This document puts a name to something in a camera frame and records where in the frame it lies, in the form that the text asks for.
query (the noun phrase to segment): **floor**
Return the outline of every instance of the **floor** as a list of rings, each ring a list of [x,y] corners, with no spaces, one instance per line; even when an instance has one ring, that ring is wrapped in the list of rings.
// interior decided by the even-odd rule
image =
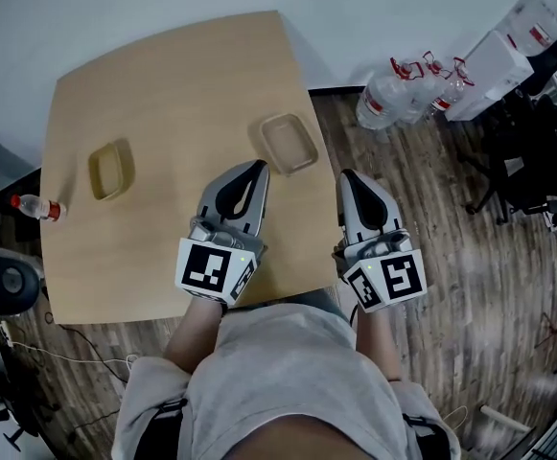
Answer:
[[[392,312],[407,374],[423,384],[462,447],[482,458],[500,458],[517,436],[485,420],[488,404],[542,434],[557,408],[557,338],[546,337],[542,314],[557,326],[557,233],[542,216],[513,216],[497,226],[492,202],[476,216],[463,206],[482,196],[485,181],[457,163],[455,148],[478,153],[476,124],[447,125],[427,118],[416,126],[395,126],[383,138],[361,129],[354,116],[357,94],[313,97],[335,173],[358,169],[394,195],[406,228],[423,251],[429,283],[426,297]],[[3,244],[39,253],[38,241],[16,244],[12,218],[0,227]],[[335,288],[344,312],[348,295]],[[53,353],[94,359],[72,328],[51,323],[42,298],[32,312],[14,320],[16,336]],[[103,358],[130,353],[159,354],[177,319],[129,324],[76,326]],[[124,363],[69,363],[16,348],[15,356],[36,370],[37,393],[61,409],[44,417],[44,432],[59,457],[108,458],[116,413],[127,379]],[[74,428],[109,415],[92,425]]]

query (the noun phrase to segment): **gray shirt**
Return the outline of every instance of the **gray shirt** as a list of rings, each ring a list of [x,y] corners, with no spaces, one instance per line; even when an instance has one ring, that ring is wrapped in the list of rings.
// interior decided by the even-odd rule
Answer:
[[[178,459],[215,460],[256,428],[298,414],[337,428],[373,458],[420,459],[416,436],[432,428],[407,425],[407,414],[440,426],[450,458],[459,458],[456,437],[423,388],[389,383],[355,351],[355,340],[344,320],[303,305],[227,314],[215,352],[192,375],[160,357],[135,361],[112,456],[134,458],[149,424],[161,416],[181,414]]]

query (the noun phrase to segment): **black chair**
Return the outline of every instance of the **black chair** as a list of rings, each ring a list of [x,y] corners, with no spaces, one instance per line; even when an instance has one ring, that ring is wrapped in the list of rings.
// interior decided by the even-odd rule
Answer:
[[[459,162],[467,162],[489,179],[487,193],[476,206],[468,204],[467,212],[478,213],[497,193],[502,211],[498,224],[508,221],[507,204],[512,206],[511,213],[557,213],[557,201],[547,200],[557,196],[557,105],[548,96],[532,103],[520,91],[511,93],[503,107],[510,103],[512,113],[495,118],[495,123],[485,128],[482,145],[489,157],[488,167],[461,151],[457,153]],[[494,110],[489,114],[493,118]],[[504,161],[518,157],[523,167],[508,175]]]
[[[557,40],[535,57],[527,57],[534,73],[520,85],[520,90],[530,96],[541,94],[557,71]]]

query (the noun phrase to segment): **plastic water bottle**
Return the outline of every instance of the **plastic water bottle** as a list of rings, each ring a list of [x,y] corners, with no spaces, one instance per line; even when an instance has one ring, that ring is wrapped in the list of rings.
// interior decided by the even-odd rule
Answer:
[[[402,114],[401,119],[406,123],[414,124],[435,99],[440,97],[449,86],[449,78],[453,72],[439,59],[435,59],[431,51],[423,55],[423,77],[410,83],[412,100]]]
[[[496,30],[527,57],[535,57],[557,40],[557,12],[546,0],[519,0]]]
[[[432,113],[436,111],[446,111],[453,104],[461,100],[469,87],[474,87],[474,83],[468,79],[466,62],[460,57],[454,58],[454,72],[448,78],[447,82],[447,88],[442,95],[431,103]]]
[[[392,58],[391,66],[377,71],[361,93],[356,114],[362,127],[380,130],[395,123],[412,99],[407,82],[423,76],[418,62],[398,64]]]
[[[64,204],[42,199],[36,195],[13,195],[10,203],[21,213],[33,219],[57,221],[64,219],[67,214]]]

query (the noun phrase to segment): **water bottle pack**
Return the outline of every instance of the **water bottle pack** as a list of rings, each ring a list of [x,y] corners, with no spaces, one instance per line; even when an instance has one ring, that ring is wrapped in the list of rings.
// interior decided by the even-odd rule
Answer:
[[[398,120],[416,123],[427,110],[448,109],[466,87],[474,86],[463,59],[448,62],[431,51],[401,62],[392,58],[391,66],[378,70],[361,93],[356,111],[360,125],[382,130]]]

